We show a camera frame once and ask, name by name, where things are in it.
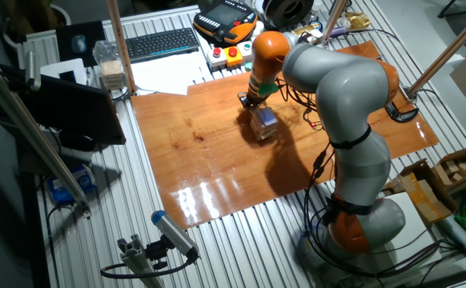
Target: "black keyboard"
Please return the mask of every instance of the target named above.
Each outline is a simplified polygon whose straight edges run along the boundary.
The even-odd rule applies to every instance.
[[[191,28],[129,38],[127,39],[127,46],[132,63],[144,62],[173,54],[194,52],[199,49],[198,39]]]

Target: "wooden table surface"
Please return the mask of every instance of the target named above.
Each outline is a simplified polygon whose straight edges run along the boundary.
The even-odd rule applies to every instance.
[[[374,57],[373,49],[363,50]],[[324,131],[314,131],[302,119],[305,108],[279,94],[267,100],[279,119],[278,132],[257,142],[249,125],[251,114],[237,98],[247,90],[249,76],[190,86],[187,96],[132,97],[164,210],[182,228],[307,187],[312,163],[328,143]],[[395,103],[402,111],[414,108],[401,94]],[[319,120],[315,113],[310,118]],[[420,115],[402,124],[381,109],[368,121],[386,139],[392,158],[438,142]],[[319,182],[333,174],[329,165]]]

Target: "red emergency stop button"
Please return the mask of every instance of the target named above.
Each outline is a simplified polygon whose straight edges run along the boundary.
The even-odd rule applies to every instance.
[[[230,57],[236,57],[236,54],[238,53],[237,49],[232,47],[230,50],[227,52]]]
[[[214,49],[214,57],[218,58],[220,56],[220,48]]]

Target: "cardboard box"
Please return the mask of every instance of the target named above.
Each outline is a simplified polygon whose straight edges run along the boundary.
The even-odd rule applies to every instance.
[[[458,167],[462,173],[466,174],[466,162],[459,163]]]
[[[463,177],[461,175],[459,175],[458,173],[455,173],[453,176],[452,176],[452,179],[454,180],[454,182],[457,182],[459,180],[461,180]]]
[[[407,192],[426,226],[450,216],[459,209],[426,159],[403,168],[385,188],[396,193]]]
[[[443,157],[440,162],[434,166],[434,173],[447,190],[453,188],[453,184],[457,186],[461,185],[462,183],[458,182],[466,178],[466,149]]]
[[[459,171],[459,168],[457,168],[456,163],[452,160],[446,161],[444,164],[447,166],[445,172],[447,172],[448,175],[454,174],[455,172]]]

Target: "black monitor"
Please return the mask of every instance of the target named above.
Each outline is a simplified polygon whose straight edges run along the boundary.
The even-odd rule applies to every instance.
[[[11,77],[25,79],[24,70],[0,68]],[[59,129],[67,138],[86,137],[102,144],[126,142],[106,90],[43,75],[38,91],[18,94],[38,124]],[[8,118],[1,106],[0,118]]]

